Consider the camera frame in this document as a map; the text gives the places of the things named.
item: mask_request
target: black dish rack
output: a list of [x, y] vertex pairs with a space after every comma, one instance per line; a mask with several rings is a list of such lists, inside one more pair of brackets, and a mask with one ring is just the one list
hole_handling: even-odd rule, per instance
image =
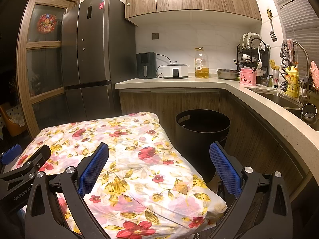
[[[242, 68], [243, 66], [246, 67], [250, 67], [251, 69], [254, 69], [257, 61], [258, 61], [258, 48], [252, 47], [251, 44], [252, 42], [258, 39], [260, 40], [263, 44], [264, 47], [262, 49], [260, 49], [260, 58], [261, 58], [261, 62], [262, 62], [262, 67], [261, 69], [264, 70], [266, 73], [263, 76], [257, 76], [257, 80], [256, 83], [261, 82], [261, 78], [265, 78], [267, 79], [268, 75], [269, 75], [269, 58], [270, 58], [270, 46], [265, 44], [264, 41], [262, 41], [259, 38], [254, 38], [251, 42], [249, 46], [245, 46], [245, 47], [240, 47], [240, 44], [238, 44], [237, 46], [237, 63], [239, 64], [240, 68]], [[244, 60], [242, 59], [242, 55], [243, 54], [247, 54], [250, 56], [250, 58], [255, 57], [256, 58], [256, 62], [244, 62]]]

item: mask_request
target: yellow bottle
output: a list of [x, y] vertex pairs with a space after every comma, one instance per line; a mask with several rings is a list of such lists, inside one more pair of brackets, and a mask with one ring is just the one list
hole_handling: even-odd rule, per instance
[[209, 78], [208, 57], [202, 47], [195, 48], [195, 77]]
[[288, 81], [288, 90], [286, 91], [286, 94], [291, 97], [297, 98], [299, 92], [299, 71], [296, 70], [293, 66], [291, 67], [291, 70], [286, 68], [286, 71], [288, 73], [286, 75], [286, 80]]

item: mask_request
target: gray refrigerator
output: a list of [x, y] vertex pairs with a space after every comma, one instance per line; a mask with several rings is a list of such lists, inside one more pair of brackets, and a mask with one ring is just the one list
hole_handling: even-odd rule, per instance
[[120, 116], [114, 84], [137, 77], [135, 26], [120, 0], [85, 0], [62, 23], [62, 73], [72, 122]]

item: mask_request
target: red door decoration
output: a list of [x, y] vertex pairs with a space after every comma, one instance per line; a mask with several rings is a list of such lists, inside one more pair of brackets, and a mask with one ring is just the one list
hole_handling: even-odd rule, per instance
[[42, 34], [50, 33], [54, 30], [56, 15], [43, 14], [38, 21], [38, 31]]

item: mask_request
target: trash can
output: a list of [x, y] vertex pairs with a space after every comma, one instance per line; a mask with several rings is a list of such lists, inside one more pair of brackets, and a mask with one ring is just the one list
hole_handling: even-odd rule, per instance
[[216, 168], [209, 157], [213, 142], [225, 146], [230, 127], [229, 118], [212, 110], [189, 110], [176, 116], [175, 148], [210, 182]]

